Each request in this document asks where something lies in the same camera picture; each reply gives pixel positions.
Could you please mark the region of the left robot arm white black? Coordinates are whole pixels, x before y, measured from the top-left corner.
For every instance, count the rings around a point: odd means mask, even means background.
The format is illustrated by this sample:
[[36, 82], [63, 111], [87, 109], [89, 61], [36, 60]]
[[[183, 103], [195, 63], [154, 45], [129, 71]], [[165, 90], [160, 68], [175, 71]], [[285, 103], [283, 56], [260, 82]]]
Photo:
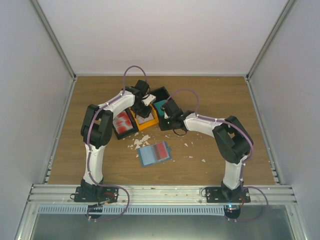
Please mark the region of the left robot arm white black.
[[86, 189], [85, 195], [92, 202], [103, 197], [103, 157], [106, 145], [112, 137], [113, 120], [122, 111], [131, 108], [133, 112], [147, 118], [152, 111], [147, 94], [149, 84], [138, 80], [135, 86], [125, 86], [115, 97], [100, 105], [87, 107], [80, 134], [86, 150], [85, 173], [80, 186]]

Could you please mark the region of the teal card holder wallet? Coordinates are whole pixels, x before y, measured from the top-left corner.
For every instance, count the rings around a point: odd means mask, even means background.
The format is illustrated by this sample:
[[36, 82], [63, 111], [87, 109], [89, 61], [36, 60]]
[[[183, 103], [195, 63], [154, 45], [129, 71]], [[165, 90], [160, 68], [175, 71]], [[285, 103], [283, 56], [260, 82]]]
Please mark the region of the teal card holder wallet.
[[172, 159], [171, 148], [166, 141], [138, 148], [137, 154], [142, 167], [155, 165]]

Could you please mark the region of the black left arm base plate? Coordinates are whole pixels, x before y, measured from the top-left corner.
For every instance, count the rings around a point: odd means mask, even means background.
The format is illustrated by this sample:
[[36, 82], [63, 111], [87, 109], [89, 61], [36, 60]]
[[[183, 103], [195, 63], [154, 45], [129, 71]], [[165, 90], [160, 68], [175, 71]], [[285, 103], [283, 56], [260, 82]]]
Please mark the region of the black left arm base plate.
[[76, 203], [111, 204], [118, 201], [117, 187], [78, 186], [70, 199]]

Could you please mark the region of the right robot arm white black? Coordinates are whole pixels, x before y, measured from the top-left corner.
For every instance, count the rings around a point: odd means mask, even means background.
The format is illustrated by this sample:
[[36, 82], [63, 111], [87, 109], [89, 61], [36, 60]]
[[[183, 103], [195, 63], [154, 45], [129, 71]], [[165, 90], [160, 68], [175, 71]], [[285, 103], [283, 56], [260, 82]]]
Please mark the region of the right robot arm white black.
[[174, 100], [165, 101], [161, 110], [171, 129], [202, 133], [215, 139], [225, 160], [221, 196], [228, 203], [234, 202], [242, 190], [244, 164], [251, 157], [254, 145], [239, 119], [233, 115], [213, 118], [190, 110], [184, 112]]

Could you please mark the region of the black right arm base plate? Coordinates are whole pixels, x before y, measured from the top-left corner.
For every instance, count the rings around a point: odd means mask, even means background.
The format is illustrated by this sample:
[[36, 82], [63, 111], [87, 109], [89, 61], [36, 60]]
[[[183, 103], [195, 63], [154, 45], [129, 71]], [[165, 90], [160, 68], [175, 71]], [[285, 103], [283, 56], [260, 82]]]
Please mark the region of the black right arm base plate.
[[207, 186], [200, 191], [200, 195], [207, 203], [250, 203], [251, 197], [248, 189], [240, 186], [234, 190], [222, 186]]

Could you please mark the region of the red white card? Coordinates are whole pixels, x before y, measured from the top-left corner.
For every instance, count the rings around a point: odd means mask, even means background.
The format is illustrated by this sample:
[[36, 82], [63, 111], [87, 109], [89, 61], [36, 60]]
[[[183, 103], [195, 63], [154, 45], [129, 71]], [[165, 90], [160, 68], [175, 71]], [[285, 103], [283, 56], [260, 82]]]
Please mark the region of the red white card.
[[163, 161], [169, 157], [168, 149], [164, 141], [156, 143], [153, 149], [157, 161]]

